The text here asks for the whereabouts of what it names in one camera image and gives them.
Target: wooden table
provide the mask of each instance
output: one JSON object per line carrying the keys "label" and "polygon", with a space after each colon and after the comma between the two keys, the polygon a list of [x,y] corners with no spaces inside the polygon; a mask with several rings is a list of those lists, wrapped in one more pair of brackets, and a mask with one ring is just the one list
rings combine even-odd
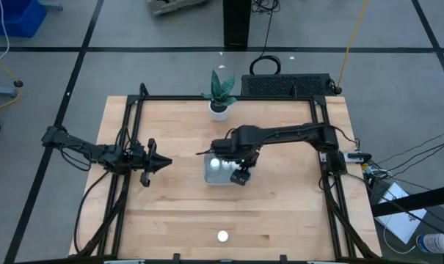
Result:
{"label": "wooden table", "polygon": [[[108,98],[99,144],[114,143],[125,100]],[[354,138],[344,98],[327,98],[327,105],[331,124]],[[145,101],[138,140],[146,144],[148,138],[155,138],[158,153],[173,163],[151,175],[150,188],[140,184],[140,172],[133,173],[118,257],[171,259],[180,253],[182,259],[196,260],[279,260],[280,254],[287,254],[289,260],[334,260],[324,194],[318,187],[318,156],[309,144],[264,146],[245,187],[207,186],[203,157],[195,155],[230,128],[305,122],[311,122],[309,105],[299,101],[238,102],[225,122],[211,120],[207,101]],[[353,149],[353,143],[337,135],[342,151]],[[361,173],[359,165],[349,164],[348,170]],[[94,166],[87,188],[102,174],[102,168]],[[352,226],[381,254],[365,186],[352,177],[342,178]],[[110,179],[99,183],[84,203],[81,246],[103,220]],[[343,255],[347,255],[340,224],[338,229]],[[217,240],[220,230],[228,232],[228,242]],[[108,253],[113,235],[114,227],[109,232]]]}

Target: white pot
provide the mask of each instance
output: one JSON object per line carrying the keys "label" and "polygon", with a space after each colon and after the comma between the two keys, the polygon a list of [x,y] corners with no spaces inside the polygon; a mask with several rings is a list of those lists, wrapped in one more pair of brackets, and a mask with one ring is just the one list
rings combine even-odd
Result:
{"label": "white pot", "polygon": [[228,118],[228,114],[230,112],[230,107],[228,106],[223,112],[217,113],[210,107],[212,102],[208,102],[208,110],[210,111],[210,115],[214,121],[223,121]]}

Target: floor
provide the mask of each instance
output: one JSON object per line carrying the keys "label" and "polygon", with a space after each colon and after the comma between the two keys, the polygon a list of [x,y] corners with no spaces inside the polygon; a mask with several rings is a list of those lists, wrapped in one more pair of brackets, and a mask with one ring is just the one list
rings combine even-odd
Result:
{"label": "floor", "polygon": [[[0,263],[40,167],[48,125],[63,118],[71,134],[94,142],[107,96],[135,94],[141,82],[152,95],[200,94],[212,69],[221,77],[235,73],[239,94],[269,22],[267,14],[252,14],[251,48],[225,52],[221,0],[157,18],[142,0],[59,2],[64,10],[49,10],[35,37],[11,38],[3,60],[24,87],[21,99],[0,111]],[[282,0],[267,53],[280,58],[282,73],[329,73],[337,80],[362,3]],[[0,37],[0,53],[5,45]],[[380,161],[444,133],[444,0],[370,0],[354,46],[342,87],[364,151]],[[255,72],[274,67],[260,62]],[[1,69],[0,85],[12,85]],[[52,153],[16,261],[67,256],[86,176]],[[444,149],[399,178],[444,186]]]}

